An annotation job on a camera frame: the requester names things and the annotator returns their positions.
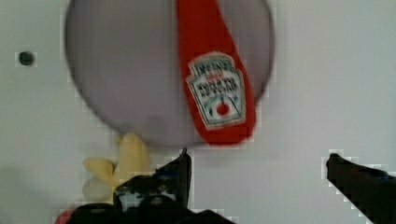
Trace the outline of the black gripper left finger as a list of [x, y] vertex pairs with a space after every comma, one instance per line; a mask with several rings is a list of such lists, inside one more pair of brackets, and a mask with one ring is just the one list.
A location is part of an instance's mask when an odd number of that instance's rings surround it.
[[116, 187], [113, 203], [78, 207], [66, 224], [234, 224], [212, 211], [188, 208], [191, 156], [187, 149], [152, 175], [137, 175]]

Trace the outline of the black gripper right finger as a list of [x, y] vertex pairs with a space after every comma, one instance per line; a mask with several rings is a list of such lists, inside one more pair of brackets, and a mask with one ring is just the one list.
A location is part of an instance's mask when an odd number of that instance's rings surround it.
[[374, 224], [395, 224], [396, 183], [389, 173], [332, 153], [326, 178]]

